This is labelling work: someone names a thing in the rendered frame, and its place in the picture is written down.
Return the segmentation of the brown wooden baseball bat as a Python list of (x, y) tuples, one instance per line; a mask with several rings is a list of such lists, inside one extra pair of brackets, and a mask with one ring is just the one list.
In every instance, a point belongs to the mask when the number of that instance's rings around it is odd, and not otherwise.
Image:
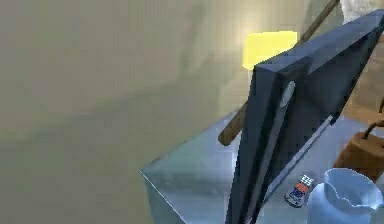
[[(312, 24), (301, 35), (300, 39), (295, 44), (295, 47), (308, 41), (313, 34), (317, 31), (323, 21), (329, 16), (332, 10), (339, 4), (340, 0), (330, 0), (319, 15), (315, 18)], [(218, 135), (218, 141), (224, 145), (230, 145), (233, 140), (238, 136), (242, 128), (244, 127), (244, 117), (247, 110), (248, 102), (245, 102), (232, 119), (228, 122), (225, 128)]]

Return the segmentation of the pale blue glass table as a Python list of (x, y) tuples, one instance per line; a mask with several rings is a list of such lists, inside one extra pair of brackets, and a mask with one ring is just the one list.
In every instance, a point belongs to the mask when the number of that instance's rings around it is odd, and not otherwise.
[[(223, 146), (218, 134), (232, 117), (228, 114), (141, 169), (154, 224), (225, 224), (241, 138)], [(313, 128), (297, 124), (282, 131), (282, 162), (273, 170), (255, 224), (306, 224), (307, 208), (288, 205), (285, 193), (304, 174), (323, 182), (348, 140), (366, 128), (340, 116)]]

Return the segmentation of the yellow lamp shade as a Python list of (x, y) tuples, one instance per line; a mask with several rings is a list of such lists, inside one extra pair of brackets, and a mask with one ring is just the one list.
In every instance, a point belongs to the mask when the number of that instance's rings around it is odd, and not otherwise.
[(256, 64), (291, 49), (297, 40), (294, 31), (249, 34), (244, 42), (242, 67), (252, 70)]

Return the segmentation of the brown plant pot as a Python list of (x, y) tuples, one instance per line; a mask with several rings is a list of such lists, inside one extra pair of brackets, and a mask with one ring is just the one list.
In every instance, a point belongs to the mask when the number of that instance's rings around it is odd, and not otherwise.
[(384, 97), (378, 109), (379, 119), (363, 132), (355, 133), (337, 157), (334, 168), (349, 168), (376, 182), (384, 173), (384, 137), (372, 134), (375, 128), (384, 128)]

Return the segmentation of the pale blue glass vase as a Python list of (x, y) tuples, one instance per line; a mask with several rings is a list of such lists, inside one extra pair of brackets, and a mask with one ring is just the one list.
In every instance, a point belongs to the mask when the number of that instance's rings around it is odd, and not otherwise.
[(332, 168), (310, 193), (306, 224), (370, 224), (383, 203), (382, 192), (367, 176)]

